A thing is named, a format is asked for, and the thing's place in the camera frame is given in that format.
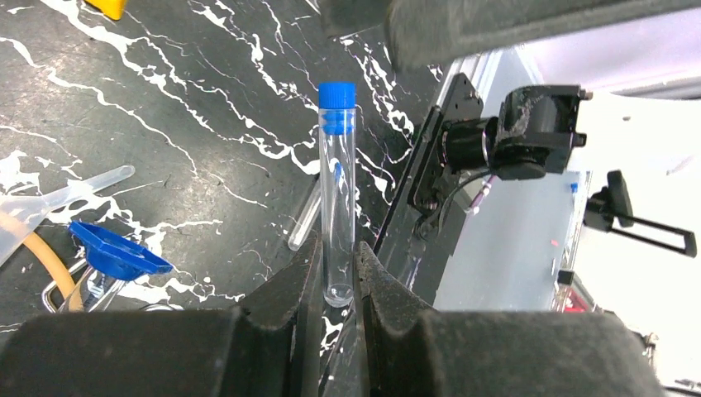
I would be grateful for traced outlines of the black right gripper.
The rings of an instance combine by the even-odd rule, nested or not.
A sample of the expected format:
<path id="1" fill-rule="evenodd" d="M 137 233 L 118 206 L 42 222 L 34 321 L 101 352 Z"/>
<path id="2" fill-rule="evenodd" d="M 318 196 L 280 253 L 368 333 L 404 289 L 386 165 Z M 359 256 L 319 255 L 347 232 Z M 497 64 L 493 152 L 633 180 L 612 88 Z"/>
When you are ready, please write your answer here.
<path id="1" fill-rule="evenodd" d="M 699 7 L 686 0 L 320 1 L 340 37 L 382 26 L 395 69 L 416 69 L 526 41 Z"/>

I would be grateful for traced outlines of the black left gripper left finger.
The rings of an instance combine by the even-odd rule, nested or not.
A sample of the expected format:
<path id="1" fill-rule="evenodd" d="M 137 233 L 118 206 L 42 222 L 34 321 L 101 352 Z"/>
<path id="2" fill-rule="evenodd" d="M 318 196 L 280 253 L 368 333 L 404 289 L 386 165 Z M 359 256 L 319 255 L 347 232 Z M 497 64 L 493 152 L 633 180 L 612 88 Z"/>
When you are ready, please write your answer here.
<path id="1" fill-rule="evenodd" d="M 315 396 L 322 244 L 228 309 L 44 315 L 1 355 L 4 396 Z"/>

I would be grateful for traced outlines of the blue capped test tube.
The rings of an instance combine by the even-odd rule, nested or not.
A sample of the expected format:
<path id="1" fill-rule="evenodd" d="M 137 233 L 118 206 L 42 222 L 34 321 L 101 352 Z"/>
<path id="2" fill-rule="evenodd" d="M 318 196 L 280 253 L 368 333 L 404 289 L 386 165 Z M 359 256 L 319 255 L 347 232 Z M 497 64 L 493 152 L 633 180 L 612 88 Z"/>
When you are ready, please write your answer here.
<path id="1" fill-rule="evenodd" d="M 354 298 L 355 85 L 318 86 L 323 297 L 334 307 Z"/>

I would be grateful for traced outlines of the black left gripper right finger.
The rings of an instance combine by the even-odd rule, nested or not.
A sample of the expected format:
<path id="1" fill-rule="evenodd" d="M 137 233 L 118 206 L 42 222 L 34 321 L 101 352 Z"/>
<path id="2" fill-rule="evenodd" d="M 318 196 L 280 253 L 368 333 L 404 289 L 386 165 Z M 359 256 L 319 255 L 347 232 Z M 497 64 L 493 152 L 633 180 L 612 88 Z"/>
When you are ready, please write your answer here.
<path id="1" fill-rule="evenodd" d="M 434 309 L 360 243 L 366 396 L 661 396 L 639 341 L 603 313 Z"/>

